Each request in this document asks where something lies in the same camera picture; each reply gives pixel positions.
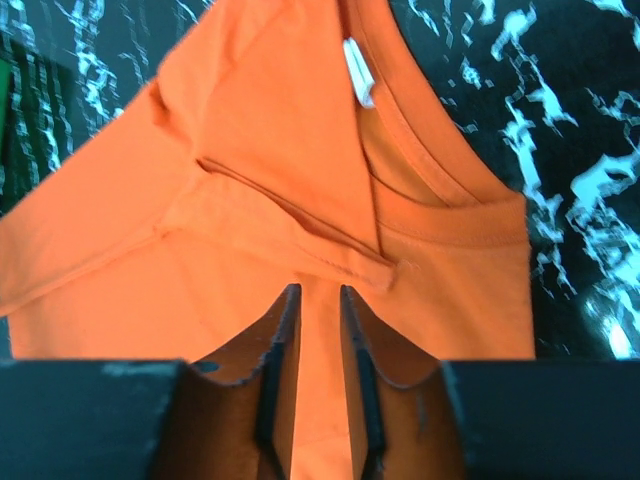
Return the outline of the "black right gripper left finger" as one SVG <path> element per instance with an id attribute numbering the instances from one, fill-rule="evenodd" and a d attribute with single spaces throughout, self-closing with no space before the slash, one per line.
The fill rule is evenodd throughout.
<path id="1" fill-rule="evenodd" d="M 200 361 L 5 361 L 5 479 L 286 479 L 301 288 Z"/>

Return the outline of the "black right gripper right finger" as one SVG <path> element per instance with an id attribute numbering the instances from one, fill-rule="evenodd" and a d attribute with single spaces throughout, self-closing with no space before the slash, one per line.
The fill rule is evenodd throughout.
<path id="1" fill-rule="evenodd" d="M 340 290 L 357 479 L 635 479 L 636 361 L 443 361 Z"/>

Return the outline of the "orange t-shirt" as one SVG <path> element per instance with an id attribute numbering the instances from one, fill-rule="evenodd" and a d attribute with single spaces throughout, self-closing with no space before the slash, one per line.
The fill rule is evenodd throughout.
<path id="1" fill-rule="evenodd" d="M 375 107 L 352 87 L 358 44 Z M 1 221 L 18 359 L 197 361 L 302 288 L 291 475 L 352 475 L 340 289 L 444 360 L 535 355 L 526 202 L 385 1 L 218 1 Z"/>

